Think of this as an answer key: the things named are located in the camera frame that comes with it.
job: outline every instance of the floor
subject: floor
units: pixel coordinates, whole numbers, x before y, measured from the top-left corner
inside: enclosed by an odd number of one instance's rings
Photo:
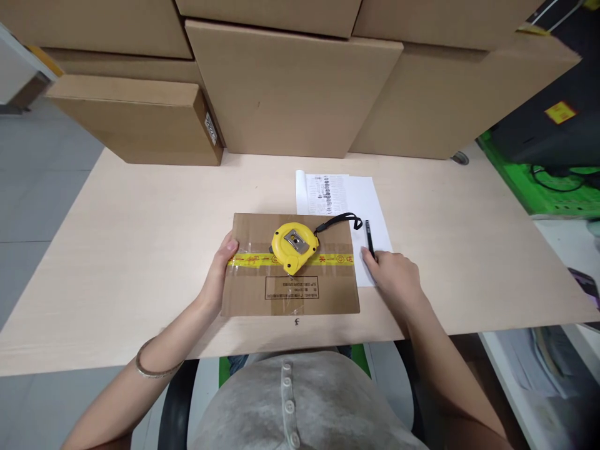
[[[0,328],[44,256],[103,145],[48,100],[0,116]],[[57,449],[120,367],[0,377],[0,448]],[[218,360],[202,361],[197,419],[218,387]],[[156,449],[163,398],[134,432]]]

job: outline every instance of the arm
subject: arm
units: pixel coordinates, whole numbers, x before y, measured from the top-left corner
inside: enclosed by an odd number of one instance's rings
[[[510,448],[494,408],[423,293],[419,268],[399,253],[376,252],[376,257],[362,249],[388,308],[412,342],[419,373],[444,416],[448,447]]]
[[[198,297],[144,349],[140,359],[144,369],[167,371],[192,351],[221,311],[225,267],[237,249],[238,242],[231,239],[229,233],[214,256]],[[133,429],[174,375],[145,378],[136,369],[133,359],[81,416],[63,444],[63,450],[128,449]]]

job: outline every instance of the bracelet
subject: bracelet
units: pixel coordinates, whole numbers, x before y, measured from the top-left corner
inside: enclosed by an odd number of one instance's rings
[[[179,368],[181,367],[181,365],[183,364],[183,361],[181,361],[177,366],[173,367],[172,369],[169,369],[167,371],[164,372],[151,372],[149,370],[146,370],[142,367],[142,363],[140,361],[141,357],[142,357],[142,352],[144,351],[144,349],[146,347],[148,347],[148,344],[151,343],[153,341],[153,337],[151,339],[148,339],[146,341],[146,343],[144,345],[141,346],[141,348],[139,349],[139,351],[137,352],[136,355],[136,369],[139,373],[142,374],[142,376],[144,378],[164,378],[166,376],[171,375],[173,372],[176,372],[179,370]]]

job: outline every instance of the pen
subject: pen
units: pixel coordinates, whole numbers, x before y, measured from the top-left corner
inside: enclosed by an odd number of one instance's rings
[[[367,243],[369,244],[369,251],[371,252],[371,256],[373,259],[375,258],[375,250],[373,250],[373,240],[371,239],[371,226],[369,225],[369,221],[365,220],[364,222],[367,229]]]

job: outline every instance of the black wrist strap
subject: black wrist strap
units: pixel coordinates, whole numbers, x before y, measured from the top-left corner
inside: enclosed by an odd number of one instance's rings
[[[321,231],[326,230],[327,228],[329,228],[332,225],[335,225],[338,222],[344,222],[344,221],[350,221],[350,220],[354,221],[354,229],[360,229],[363,226],[363,220],[360,217],[357,217],[356,214],[354,214],[353,212],[345,212],[344,214],[335,216],[334,218],[328,220],[327,222],[319,225],[314,230],[314,234],[316,236],[317,233],[320,233]]]

